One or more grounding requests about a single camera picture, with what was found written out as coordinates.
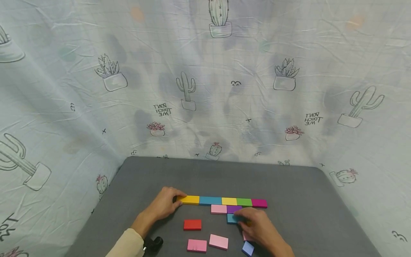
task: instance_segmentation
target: blue block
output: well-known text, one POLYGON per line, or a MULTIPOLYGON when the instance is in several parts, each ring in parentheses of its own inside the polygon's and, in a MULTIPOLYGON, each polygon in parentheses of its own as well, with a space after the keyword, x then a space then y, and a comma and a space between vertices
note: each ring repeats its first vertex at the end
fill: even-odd
POLYGON ((231 213, 227 214, 227 224, 237 224, 239 221, 245 222, 245 218, 241 216, 234 216, 234 214, 231 213))
POLYGON ((200 196, 199 205, 211 205, 211 204, 222 205, 221 197, 200 196))
POLYGON ((252 244, 245 241, 244 246, 242 247, 242 252, 245 253, 248 257, 251 257, 251 255, 253 255, 253 251, 254 251, 254 246, 252 246, 252 244))

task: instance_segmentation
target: white fabric backdrop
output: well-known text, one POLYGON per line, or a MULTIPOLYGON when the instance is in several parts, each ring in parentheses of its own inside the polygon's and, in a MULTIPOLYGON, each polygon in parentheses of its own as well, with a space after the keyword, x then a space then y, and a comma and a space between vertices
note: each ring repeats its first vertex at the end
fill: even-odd
POLYGON ((410 256, 410 2, 230 0, 220 28, 208 4, 0 2, 0 253, 63 256, 138 155, 319 167, 410 256))

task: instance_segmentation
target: gray table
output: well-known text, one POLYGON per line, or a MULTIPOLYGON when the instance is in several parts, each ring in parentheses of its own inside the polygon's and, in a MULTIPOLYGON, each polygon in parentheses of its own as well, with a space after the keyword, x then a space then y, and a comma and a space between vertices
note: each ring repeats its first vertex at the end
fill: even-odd
MULTIPOLYGON (((104 257, 164 185, 191 195, 267 199, 266 212, 296 257, 380 257, 317 168, 151 157, 124 161, 66 256, 104 257)), ((164 239, 158 257, 246 256, 237 225, 211 215, 209 206, 183 205, 150 236, 164 239), (183 231, 185 219, 201 219, 202 230, 183 231), (188 239, 208 240, 210 234, 228 237, 229 249, 187 252, 188 239)), ((269 254, 256 247, 253 256, 269 254)))

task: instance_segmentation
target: green block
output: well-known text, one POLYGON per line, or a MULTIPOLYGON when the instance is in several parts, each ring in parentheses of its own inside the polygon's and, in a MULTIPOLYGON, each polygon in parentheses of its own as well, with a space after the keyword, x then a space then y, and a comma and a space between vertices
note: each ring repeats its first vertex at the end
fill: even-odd
POLYGON ((251 202, 251 199, 247 199, 247 198, 237 198, 237 205, 241 205, 241 206, 253 206, 253 203, 251 202))

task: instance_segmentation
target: beige sleeve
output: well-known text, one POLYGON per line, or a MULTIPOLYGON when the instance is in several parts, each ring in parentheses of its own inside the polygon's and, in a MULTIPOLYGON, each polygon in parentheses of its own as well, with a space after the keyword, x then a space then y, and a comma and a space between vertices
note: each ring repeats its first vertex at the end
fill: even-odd
POLYGON ((143 257, 144 240, 134 229, 127 229, 106 257, 143 257))

